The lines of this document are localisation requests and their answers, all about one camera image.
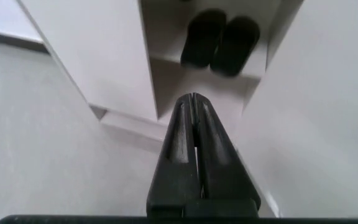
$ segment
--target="cabinet panel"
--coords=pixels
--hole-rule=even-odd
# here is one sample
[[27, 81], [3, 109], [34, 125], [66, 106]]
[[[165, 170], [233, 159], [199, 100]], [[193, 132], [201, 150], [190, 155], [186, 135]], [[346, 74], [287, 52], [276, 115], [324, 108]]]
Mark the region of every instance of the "cabinet panel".
[[157, 120], [138, 0], [20, 0], [88, 103]]
[[305, 1], [235, 144], [282, 217], [358, 217], [358, 1]]

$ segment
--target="gray floor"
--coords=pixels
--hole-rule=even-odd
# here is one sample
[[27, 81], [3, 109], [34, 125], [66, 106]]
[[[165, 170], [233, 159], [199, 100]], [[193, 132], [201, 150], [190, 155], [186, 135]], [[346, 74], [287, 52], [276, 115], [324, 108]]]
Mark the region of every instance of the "gray floor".
[[161, 146], [100, 125], [48, 55], [0, 44], [0, 219], [144, 216]]

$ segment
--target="pair of slippers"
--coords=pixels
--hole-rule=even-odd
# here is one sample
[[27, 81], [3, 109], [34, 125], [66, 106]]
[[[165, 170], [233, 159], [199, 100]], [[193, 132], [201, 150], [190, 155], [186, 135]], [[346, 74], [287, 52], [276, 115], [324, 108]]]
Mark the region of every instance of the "pair of slippers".
[[226, 14], [209, 9], [188, 26], [180, 63], [206, 68], [227, 77], [237, 76], [259, 39], [258, 25], [248, 17], [235, 17], [226, 24]]

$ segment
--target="white cabinet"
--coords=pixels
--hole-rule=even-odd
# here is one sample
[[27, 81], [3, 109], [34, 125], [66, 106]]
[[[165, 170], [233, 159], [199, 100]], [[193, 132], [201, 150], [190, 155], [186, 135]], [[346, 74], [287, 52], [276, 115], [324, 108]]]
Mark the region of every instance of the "white cabinet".
[[[358, 1], [21, 3], [102, 123], [163, 139], [176, 99], [201, 93], [276, 215], [358, 217]], [[236, 78], [179, 64], [211, 7], [261, 28]]]
[[137, 1], [21, 3], [89, 104], [157, 120]]

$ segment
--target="black sandal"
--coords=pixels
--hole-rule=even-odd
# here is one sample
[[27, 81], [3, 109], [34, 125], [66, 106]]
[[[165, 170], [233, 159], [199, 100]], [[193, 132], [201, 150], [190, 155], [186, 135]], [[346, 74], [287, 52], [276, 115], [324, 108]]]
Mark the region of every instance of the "black sandal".
[[211, 63], [225, 25], [226, 15], [222, 10], [208, 9], [198, 14], [188, 26], [180, 63], [186, 67], [207, 67]]
[[248, 17], [236, 17], [227, 24], [211, 70], [227, 77], [237, 76], [259, 40], [259, 26]]

